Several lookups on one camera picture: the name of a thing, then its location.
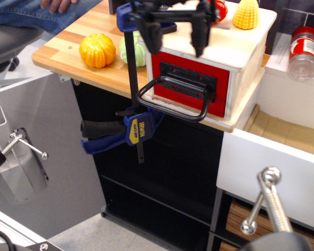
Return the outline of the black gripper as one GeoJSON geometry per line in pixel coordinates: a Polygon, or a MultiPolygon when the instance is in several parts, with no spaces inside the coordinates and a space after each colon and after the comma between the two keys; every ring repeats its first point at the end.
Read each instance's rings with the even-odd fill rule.
{"type": "Polygon", "coordinates": [[[162,46],[162,22],[191,22],[192,46],[199,58],[208,45],[211,23],[217,21],[214,1],[198,1],[191,9],[177,8],[189,1],[129,1],[131,16],[151,54],[158,54],[162,46]]]}

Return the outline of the person's hand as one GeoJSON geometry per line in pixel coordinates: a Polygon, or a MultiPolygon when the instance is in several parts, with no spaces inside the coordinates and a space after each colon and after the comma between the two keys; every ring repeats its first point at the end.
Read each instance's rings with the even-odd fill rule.
{"type": "Polygon", "coordinates": [[[55,12],[63,13],[70,5],[77,3],[78,0],[41,0],[40,7],[54,14],[55,12]]]}

